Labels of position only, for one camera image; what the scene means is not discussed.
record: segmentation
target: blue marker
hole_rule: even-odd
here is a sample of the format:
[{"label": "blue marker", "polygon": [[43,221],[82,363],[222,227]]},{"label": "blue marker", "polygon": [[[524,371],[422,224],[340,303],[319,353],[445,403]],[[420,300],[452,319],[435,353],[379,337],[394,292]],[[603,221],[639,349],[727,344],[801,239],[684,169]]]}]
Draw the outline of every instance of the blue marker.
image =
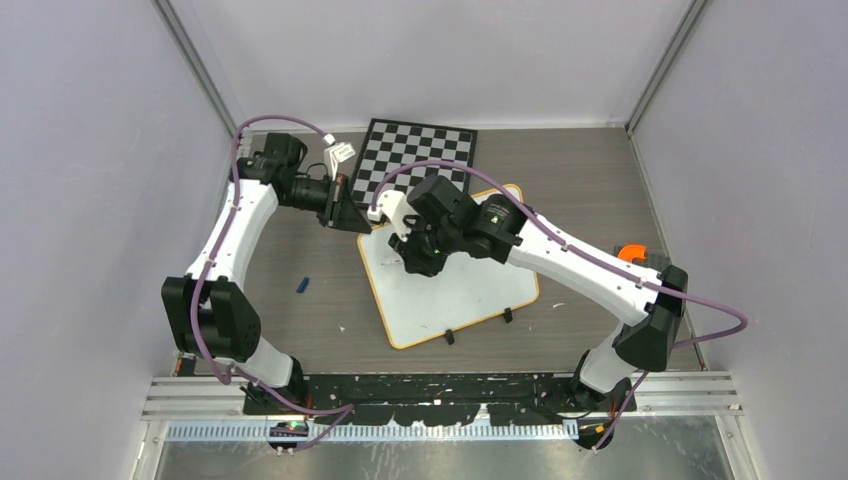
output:
[{"label": "blue marker", "polygon": [[309,285],[309,277],[303,277],[303,281],[300,282],[300,286],[297,287],[297,293],[303,293],[306,290],[306,286]]}]

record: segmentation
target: gray metal floor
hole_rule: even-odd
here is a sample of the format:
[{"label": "gray metal floor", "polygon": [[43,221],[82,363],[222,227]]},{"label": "gray metal floor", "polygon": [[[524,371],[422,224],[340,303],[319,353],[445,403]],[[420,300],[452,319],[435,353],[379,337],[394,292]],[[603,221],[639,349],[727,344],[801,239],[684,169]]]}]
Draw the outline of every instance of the gray metal floor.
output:
[{"label": "gray metal floor", "polygon": [[623,418],[597,456],[568,440],[320,443],[281,457],[261,443],[165,445],[158,480],[733,478],[713,417]]},{"label": "gray metal floor", "polygon": [[[305,163],[322,161],[315,135]],[[340,134],[358,149],[364,133]],[[262,141],[256,141],[261,147]],[[355,162],[343,164],[351,174]],[[571,235],[601,249],[637,243],[659,249],[636,158],[621,128],[481,131],[474,167],[521,187],[524,200]],[[487,189],[474,179],[471,192]],[[310,283],[295,293],[303,277]],[[250,263],[246,293],[262,334],[308,373],[572,371],[615,327],[592,301],[539,276],[541,295],[505,324],[494,318],[456,333],[393,349],[356,247],[356,235],[321,228],[314,214],[280,209]],[[554,308],[555,304],[563,305]],[[684,325],[679,338],[688,338]],[[694,348],[670,368],[699,369]]]}]

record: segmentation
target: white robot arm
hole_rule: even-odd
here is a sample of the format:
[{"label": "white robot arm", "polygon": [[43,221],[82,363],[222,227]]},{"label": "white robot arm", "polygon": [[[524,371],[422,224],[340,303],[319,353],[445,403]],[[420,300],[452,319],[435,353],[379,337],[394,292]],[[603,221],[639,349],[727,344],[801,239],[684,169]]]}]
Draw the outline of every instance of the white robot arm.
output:
[{"label": "white robot arm", "polygon": [[[277,206],[315,212],[318,222],[329,228],[371,231],[350,198],[348,179],[336,172],[339,161],[350,156],[350,152],[339,154],[345,148],[350,147],[331,146],[329,158],[325,152],[327,174],[320,179],[298,171],[306,146],[288,134],[268,134],[262,155],[238,160],[239,188],[230,182],[224,208],[200,255],[183,277],[168,277],[162,286],[165,311],[180,351],[202,353],[191,325],[192,309],[196,309],[203,341],[216,362],[237,367],[295,402],[302,399],[305,384],[300,364],[262,337],[259,316],[243,293],[244,278],[259,235]],[[231,216],[236,194],[238,211]],[[221,237],[225,229],[227,234]],[[219,242],[217,255],[202,278],[199,304],[193,305],[193,290]]]},{"label": "white robot arm", "polygon": [[[313,179],[298,172],[305,146],[286,134],[270,134],[265,155],[238,160],[239,189],[233,183],[227,204],[201,254],[183,277],[169,277],[162,298],[177,347],[200,353],[190,313],[197,309],[199,330],[209,353],[219,363],[238,367],[298,401],[305,393],[296,359],[267,342],[259,316],[243,294],[244,278],[253,250],[276,207],[316,212],[321,225],[369,233],[371,226],[356,209],[343,175]],[[230,216],[236,192],[238,214]],[[510,199],[492,195],[477,204],[446,178],[424,179],[409,194],[382,192],[373,221],[384,218],[395,234],[389,245],[408,273],[433,276],[447,257],[466,252],[474,258],[511,263],[546,275],[600,304],[620,321],[604,342],[581,358],[571,382],[575,404],[594,410],[636,369],[666,368],[682,315],[682,302],[642,288],[620,276],[564,251],[527,221]],[[684,291],[686,273],[676,267],[663,272],[631,264],[577,240],[536,216],[569,245],[595,258],[664,286]],[[228,222],[228,234],[220,238]],[[203,278],[200,302],[192,305],[194,287],[220,242],[217,256]]]},{"label": "white robot arm", "polygon": [[[504,195],[492,195],[478,205],[447,179],[434,176],[424,179],[408,197],[397,191],[381,193],[368,215],[372,221],[387,218],[392,223],[395,234],[389,245],[401,256],[408,273],[436,275],[448,255],[462,251],[541,273],[612,312],[619,325],[583,356],[571,384],[581,406],[594,409],[637,369],[665,370],[680,325],[682,301],[628,282],[564,250]],[[625,269],[643,283],[662,282],[685,291],[688,278],[677,267],[658,272],[625,262],[562,232],[541,215],[536,218],[567,245]]]}]

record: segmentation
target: orange edge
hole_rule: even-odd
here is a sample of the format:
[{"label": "orange edge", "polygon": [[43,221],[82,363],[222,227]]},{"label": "orange edge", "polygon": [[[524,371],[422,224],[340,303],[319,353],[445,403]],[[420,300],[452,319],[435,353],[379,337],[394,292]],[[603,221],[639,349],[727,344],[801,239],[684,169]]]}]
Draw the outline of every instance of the orange edge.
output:
[{"label": "orange edge", "polygon": [[634,260],[645,260],[645,252],[648,247],[644,245],[626,245],[618,251],[618,258],[625,262],[633,263]]},{"label": "orange edge", "polygon": [[[504,185],[504,188],[514,188],[514,189],[516,189],[518,191],[518,199],[521,200],[521,201],[524,201],[524,192],[521,191],[521,187],[519,187],[518,185],[515,185],[513,183],[507,183],[507,184]],[[483,195],[488,195],[490,193],[495,193],[495,192],[497,192],[497,190],[494,189],[494,188],[491,188],[491,189],[485,190],[483,192],[475,193],[474,195],[471,195],[471,197],[477,198],[477,197],[480,197],[480,196],[483,196]],[[383,227],[384,227],[384,225],[375,225],[371,230],[377,230],[378,228],[383,228]],[[407,345],[397,345],[397,344],[395,344],[395,342],[392,340],[391,333],[389,333],[389,326],[386,324],[386,314],[383,312],[383,306],[380,303],[380,296],[377,294],[377,289],[374,288],[374,282],[372,281],[372,277],[371,277],[371,269],[368,268],[368,262],[365,261],[365,251],[362,249],[362,238],[364,236],[365,236],[364,233],[360,233],[359,236],[356,237],[356,247],[359,249],[359,258],[362,259],[362,265],[365,266],[365,274],[368,276],[368,284],[371,286],[371,292],[374,294],[374,299],[377,301],[377,310],[380,311],[380,320],[383,321],[383,329],[386,331],[386,337],[389,340],[389,345],[391,345],[392,348],[394,348],[396,350],[404,350],[404,349],[407,349],[409,347],[414,347],[415,345],[420,345],[424,342],[429,342],[430,340],[433,340],[435,338],[443,337],[444,333],[438,333],[436,335],[433,335],[431,337],[427,337],[427,338],[425,338],[421,341],[415,342],[415,343],[409,343]],[[533,297],[533,300],[530,300],[529,302],[525,302],[525,303],[522,303],[520,305],[516,305],[514,307],[511,307],[513,310],[518,310],[519,308],[526,307],[527,305],[530,305],[530,304],[534,303],[536,300],[539,299],[539,295],[541,295],[541,290],[539,289],[539,275],[536,274],[536,272],[533,272],[533,279],[536,281],[536,296]],[[477,319],[477,320],[472,320],[472,321],[470,321],[466,324],[460,325],[460,326],[452,329],[452,331],[456,332],[456,331],[462,330],[465,327],[470,327],[471,325],[480,323],[480,322],[482,322],[484,320],[488,320],[490,318],[499,317],[501,315],[503,315],[503,313],[498,312],[494,315],[489,315],[488,317],[483,317],[483,318],[480,318],[480,319]]]}]

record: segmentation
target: purple cable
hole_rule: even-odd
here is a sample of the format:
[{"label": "purple cable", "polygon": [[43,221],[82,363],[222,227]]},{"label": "purple cable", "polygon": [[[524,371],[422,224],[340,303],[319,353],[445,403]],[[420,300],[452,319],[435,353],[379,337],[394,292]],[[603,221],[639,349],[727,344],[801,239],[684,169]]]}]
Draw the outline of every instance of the purple cable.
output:
[{"label": "purple cable", "polygon": [[[212,358],[212,355],[209,353],[209,348],[206,346],[206,342],[203,341],[203,335],[200,333],[200,321],[197,317],[197,309],[200,306],[200,293],[203,290],[203,284],[206,280],[206,276],[209,274],[209,269],[212,268],[212,266],[214,265],[215,258],[218,256],[218,250],[221,249],[221,245],[224,243],[224,239],[227,237],[227,232],[230,230],[230,227],[233,224],[233,220],[235,219],[236,212],[238,211],[239,203],[241,201],[241,185],[239,182],[238,175],[238,147],[239,141],[241,140],[241,134],[248,126],[262,120],[286,120],[307,127],[321,135],[322,138],[327,136],[326,131],[316,127],[315,125],[305,120],[290,117],[288,115],[260,115],[258,117],[249,118],[242,122],[241,125],[236,127],[236,131],[233,134],[233,139],[230,143],[230,168],[233,177],[233,204],[230,207],[230,212],[227,214],[227,219],[224,221],[224,224],[221,227],[221,232],[218,234],[218,238],[215,239],[215,243],[212,245],[212,249],[209,251],[209,256],[207,257],[206,262],[203,264],[203,269],[200,272],[200,277],[197,279],[197,283],[195,283],[194,285],[194,290],[191,294],[191,304],[189,305],[189,319],[191,321],[191,331],[194,335],[194,341],[197,343],[197,349],[200,350],[203,360],[205,360],[206,363],[209,365],[209,368],[212,369],[212,373],[215,375],[215,378],[217,378],[218,381],[220,381],[224,385],[229,385],[232,382],[232,369],[231,367],[228,367],[225,372],[222,372],[221,369],[218,368],[218,364]],[[245,372],[241,370],[239,370],[239,373],[242,376],[245,376],[245,378],[252,378],[246,376]],[[351,410],[353,410],[353,405],[346,405],[344,407],[331,410],[312,410],[309,408],[304,408],[286,399],[285,397],[277,393],[276,390],[266,385],[264,382],[258,381],[255,378],[253,378],[252,381],[264,388],[268,393],[270,393],[274,398],[279,400],[285,406],[291,408],[296,412],[300,412],[306,415],[333,415],[336,413],[341,413],[342,415],[340,415],[339,417],[344,418],[348,413],[350,413]],[[327,430],[322,432],[322,435],[319,435],[310,442],[307,442],[306,445],[298,447],[296,450],[305,450],[306,448],[309,448],[314,445],[317,439],[323,437],[323,435],[326,435],[330,430],[332,430],[332,427],[338,425],[338,422],[341,422],[340,419],[336,420],[337,421],[333,422],[333,424],[331,424],[331,426],[327,428]]]},{"label": "purple cable", "polygon": [[[658,285],[656,283],[643,282],[642,279],[639,278],[638,275],[634,275],[634,274],[628,272],[627,270],[624,270],[624,269],[616,267],[615,265],[609,264],[609,263],[601,260],[600,258],[597,258],[597,257],[581,250],[580,248],[578,248],[574,245],[569,245],[568,242],[566,242],[564,238],[561,238],[554,231],[552,231],[550,228],[548,228],[544,223],[542,223],[541,220],[536,218],[536,214],[533,213],[529,208],[527,208],[526,205],[521,203],[521,201],[519,201],[517,198],[513,197],[506,190],[506,188],[503,187],[503,185],[496,182],[493,178],[489,177],[485,173],[483,173],[479,170],[475,170],[471,167],[467,167],[465,165],[449,162],[449,161],[446,161],[446,160],[425,160],[425,161],[421,161],[421,162],[410,163],[409,165],[404,165],[402,167],[396,168],[396,169],[392,170],[391,172],[387,173],[386,176],[383,177],[383,180],[380,182],[380,184],[377,185],[377,190],[374,192],[374,196],[371,199],[371,207],[370,208],[374,209],[376,207],[379,195],[383,191],[383,188],[385,188],[387,183],[389,183],[398,174],[401,174],[403,172],[408,172],[412,169],[419,168],[419,167],[453,168],[453,169],[456,169],[456,170],[462,170],[465,173],[473,175],[473,176],[479,178],[480,180],[483,180],[484,182],[488,183],[492,187],[494,187],[498,192],[502,193],[507,199],[509,199],[518,208],[518,210],[521,213],[523,213],[527,217],[528,220],[530,220],[531,223],[533,223],[533,225],[536,226],[536,228],[538,228],[539,230],[542,231],[542,233],[544,233],[545,235],[550,237],[552,240],[554,240],[558,245],[562,246],[562,248],[565,251],[574,253],[575,255],[586,260],[589,263],[592,263],[592,264],[594,264],[594,265],[596,265],[600,268],[603,268],[604,270],[607,270],[608,272],[612,272],[612,273],[614,273],[614,274],[616,274],[616,275],[618,275],[618,276],[620,276],[620,277],[622,277],[622,278],[624,278],[628,281],[642,285],[643,287],[648,288],[650,290],[654,290],[654,291],[659,292],[659,293],[664,293],[664,294],[669,295],[671,297],[676,297],[676,298],[685,300],[687,302],[692,302],[692,303],[696,303],[698,305],[703,305],[705,307],[709,307],[709,308],[712,308],[714,310],[718,310],[720,312],[727,313],[727,314],[732,315],[732,316],[736,317],[737,319],[739,319],[739,324],[736,325],[735,327],[728,328],[726,330],[721,330],[721,331],[715,332],[715,333],[710,333],[710,334],[707,334],[707,335],[702,335],[700,337],[693,337],[693,338],[690,338],[688,340],[681,340],[679,342],[676,342],[672,346],[672,348],[687,347],[687,346],[690,346],[690,345],[695,345],[696,343],[699,343],[699,342],[704,342],[704,341],[707,341],[707,340],[715,340],[717,338],[727,337],[729,335],[733,335],[735,333],[741,332],[742,330],[745,330],[745,328],[748,326],[748,317],[746,317],[745,314],[743,314],[742,312],[740,312],[739,310],[736,310],[735,308],[733,308],[731,306],[724,305],[723,303],[719,303],[719,302],[716,302],[714,300],[710,300],[710,299],[707,299],[707,298],[699,297],[697,295],[692,295],[690,293],[679,292],[677,290],[673,290],[671,288],[664,287],[664,286]],[[636,381],[636,383],[633,384],[633,387],[630,389],[630,393],[628,393],[627,396],[624,398],[624,401],[622,402],[621,407],[619,408],[618,413],[616,414],[615,418],[613,418],[612,422],[610,423],[610,426],[606,429],[606,432],[601,437],[601,439],[598,441],[598,443],[595,444],[595,446],[593,447],[593,450],[596,450],[598,448],[598,446],[602,445],[604,443],[604,441],[607,439],[607,437],[609,437],[609,435],[612,433],[612,430],[618,424],[618,420],[621,418],[621,414],[624,412],[624,409],[627,407],[628,404],[630,404],[630,401],[633,398],[633,394],[636,391],[636,388],[642,383],[643,380],[645,380],[645,377],[647,377],[647,376],[648,376],[648,372],[644,372],[642,374],[642,376],[639,377],[639,379]]]}]

